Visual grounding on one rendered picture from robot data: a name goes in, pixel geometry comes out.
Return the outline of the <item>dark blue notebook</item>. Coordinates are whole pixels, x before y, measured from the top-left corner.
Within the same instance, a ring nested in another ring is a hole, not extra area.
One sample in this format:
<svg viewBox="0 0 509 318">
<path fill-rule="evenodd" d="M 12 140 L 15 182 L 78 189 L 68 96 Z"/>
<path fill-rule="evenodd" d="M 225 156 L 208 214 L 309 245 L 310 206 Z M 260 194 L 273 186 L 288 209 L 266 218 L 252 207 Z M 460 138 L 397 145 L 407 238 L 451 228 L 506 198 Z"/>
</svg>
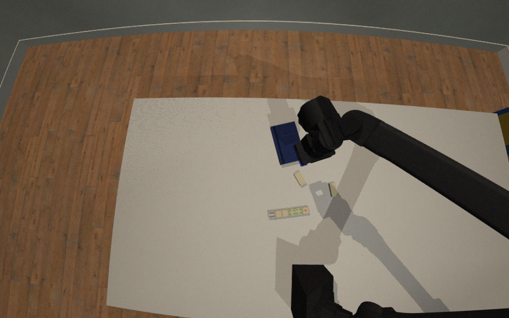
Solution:
<svg viewBox="0 0 509 318">
<path fill-rule="evenodd" d="M 298 161 L 294 145 L 300 141 L 295 122 L 271 126 L 280 165 Z"/>
</svg>

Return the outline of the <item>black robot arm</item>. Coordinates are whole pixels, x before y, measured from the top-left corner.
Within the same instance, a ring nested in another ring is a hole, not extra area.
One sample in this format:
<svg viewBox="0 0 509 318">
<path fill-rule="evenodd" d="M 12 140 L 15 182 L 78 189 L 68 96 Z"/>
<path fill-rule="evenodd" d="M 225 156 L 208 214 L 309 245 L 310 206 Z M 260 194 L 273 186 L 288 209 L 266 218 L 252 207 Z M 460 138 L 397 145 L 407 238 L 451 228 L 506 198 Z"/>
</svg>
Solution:
<svg viewBox="0 0 509 318">
<path fill-rule="evenodd" d="M 328 154 L 344 140 L 351 140 L 405 170 L 509 239 L 509 191 L 474 170 L 363 111 L 350 110 L 340 117 L 330 99 L 323 96 L 303 104 L 298 121 L 308 133 L 301 139 L 305 152 L 312 147 L 311 141 L 316 152 Z M 328 290 L 310 318 L 509 318 L 509 308 L 403 313 L 365 301 L 353 315 L 335 303 L 334 292 Z"/>
</svg>

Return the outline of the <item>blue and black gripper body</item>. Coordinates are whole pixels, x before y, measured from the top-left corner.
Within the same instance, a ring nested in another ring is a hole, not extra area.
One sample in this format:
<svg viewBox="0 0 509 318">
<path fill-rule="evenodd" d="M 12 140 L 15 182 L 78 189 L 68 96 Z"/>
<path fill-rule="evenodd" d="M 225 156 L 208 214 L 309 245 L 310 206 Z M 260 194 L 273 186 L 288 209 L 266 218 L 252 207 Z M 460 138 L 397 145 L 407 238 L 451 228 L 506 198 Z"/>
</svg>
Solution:
<svg viewBox="0 0 509 318">
<path fill-rule="evenodd" d="M 330 153 L 328 153 L 328 154 L 318 153 L 318 152 L 316 152 L 314 150 L 313 145 L 312 145 L 312 141 L 311 141 L 311 146 L 312 147 L 305 152 L 304 148 L 302 146 L 301 141 L 297 142 L 294 145 L 296 154 L 298 156 L 298 159 L 300 159 L 300 162 L 301 162 L 302 165 L 305 165 L 305 164 L 308 164 L 308 163 L 317 162 L 317 161 L 329 158 L 329 157 L 335 155 L 335 153 L 336 153 L 335 150 L 330 152 Z"/>
</svg>

